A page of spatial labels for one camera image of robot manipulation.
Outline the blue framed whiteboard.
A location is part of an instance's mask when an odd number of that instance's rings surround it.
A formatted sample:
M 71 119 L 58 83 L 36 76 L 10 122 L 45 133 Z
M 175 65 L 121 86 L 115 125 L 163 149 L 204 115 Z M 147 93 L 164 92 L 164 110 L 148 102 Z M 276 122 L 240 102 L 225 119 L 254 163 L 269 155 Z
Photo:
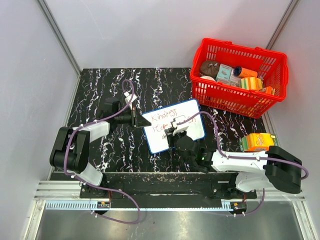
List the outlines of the blue framed whiteboard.
M 206 132 L 202 116 L 196 115 L 199 112 L 199 103 L 192 98 L 144 113 L 142 116 L 151 122 L 151 126 L 143 128 L 149 151 L 152 154 L 157 154 L 169 149 L 167 138 L 162 138 L 165 129 L 173 129 L 173 119 L 182 115 L 186 117 L 182 123 L 189 124 L 186 135 L 194 141 L 203 139 Z

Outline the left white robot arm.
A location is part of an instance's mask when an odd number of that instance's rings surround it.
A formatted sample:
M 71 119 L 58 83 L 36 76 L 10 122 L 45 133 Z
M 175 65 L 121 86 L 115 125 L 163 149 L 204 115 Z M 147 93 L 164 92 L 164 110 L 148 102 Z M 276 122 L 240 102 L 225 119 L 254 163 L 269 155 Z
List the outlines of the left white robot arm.
M 108 185 L 104 175 L 89 163 L 90 143 L 108 136 L 118 125 L 128 124 L 133 128 L 151 126 L 151 122 L 137 112 L 130 104 L 125 109 L 116 98 L 108 98 L 97 110 L 97 120 L 84 127 L 61 127 L 58 130 L 50 157 L 51 166 L 63 170 L 72 177 L 82 179 L 91 185 L 91 192 L 98 198 L 107 195 Z

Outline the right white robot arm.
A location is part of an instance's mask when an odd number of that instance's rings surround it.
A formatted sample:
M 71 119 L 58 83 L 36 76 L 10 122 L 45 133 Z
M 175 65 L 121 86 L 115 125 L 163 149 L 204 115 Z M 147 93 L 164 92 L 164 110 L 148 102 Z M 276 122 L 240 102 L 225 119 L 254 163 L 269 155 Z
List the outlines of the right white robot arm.
M 177 131 L 174 127 L 164 131 L 164 138 L 192 172 L 235 172 L 235 178 L 227 186 L 233 198 L 270 187 L 288 194 L 301 192 L 302 161 L 279 146 L 260 152 L 209 149 L 192 140 L 185 130 Z

